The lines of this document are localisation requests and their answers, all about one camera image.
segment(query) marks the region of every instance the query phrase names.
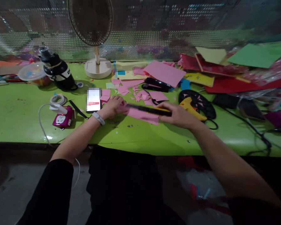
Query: black stapler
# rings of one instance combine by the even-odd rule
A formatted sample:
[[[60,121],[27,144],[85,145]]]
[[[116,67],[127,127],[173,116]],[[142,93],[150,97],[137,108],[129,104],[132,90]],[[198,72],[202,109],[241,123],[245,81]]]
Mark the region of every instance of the black stapler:
[[[151,77],[148,77],[145,80],[145,84],[143,84],[141,87],[146,90],[160,91],[160,92],[169,92],[169,90],[171,89],[171,86],[169,84],[153,79]]]

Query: black sleeve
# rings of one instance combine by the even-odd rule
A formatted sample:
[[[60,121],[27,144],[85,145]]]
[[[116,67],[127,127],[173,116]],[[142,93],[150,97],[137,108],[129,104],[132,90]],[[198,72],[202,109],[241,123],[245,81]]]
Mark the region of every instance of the black sleeve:
[[[73,171],[65,159],[49,162],[18,224],[67,224]]]
[[[259,199],[236,197],[228,201],[233,224],[281,224],[281,208]]]

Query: plastic container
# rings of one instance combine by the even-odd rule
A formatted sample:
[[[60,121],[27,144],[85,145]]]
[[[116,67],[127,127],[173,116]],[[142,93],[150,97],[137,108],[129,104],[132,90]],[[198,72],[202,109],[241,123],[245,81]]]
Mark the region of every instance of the plastic container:
[[[47,86],[52,83],[52,80],[46,75],[43,67],[43,62],[29,64],[19,71],[18,77],[38,87]]]

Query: wristwatch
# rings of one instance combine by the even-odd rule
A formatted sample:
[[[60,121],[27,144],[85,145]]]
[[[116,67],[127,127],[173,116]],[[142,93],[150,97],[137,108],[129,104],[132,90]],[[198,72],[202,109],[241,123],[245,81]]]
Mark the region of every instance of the wristwatch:
[[[93,112],[93,116],[101,123],[102,126],[105,125],[104,119],[102,119],[102,117],[98,113]]]

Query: fan pole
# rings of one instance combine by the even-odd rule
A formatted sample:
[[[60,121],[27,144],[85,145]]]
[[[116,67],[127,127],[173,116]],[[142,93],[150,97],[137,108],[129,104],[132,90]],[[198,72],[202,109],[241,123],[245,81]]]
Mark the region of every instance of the fan pole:
[[[100,65],[100,56],[99,56],[99,47],[95,46],[95,58],[96,58],[96,64]]]

